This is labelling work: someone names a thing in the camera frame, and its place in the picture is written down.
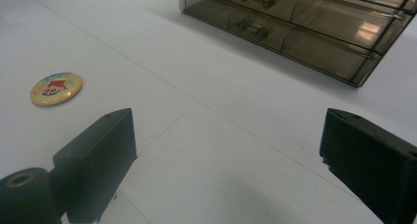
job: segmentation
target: round badge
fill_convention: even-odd
[[[54,74],[44,78],[30,91],[34,104],[53,105],[74,97],[83,85],[80,76],[73,73]]]

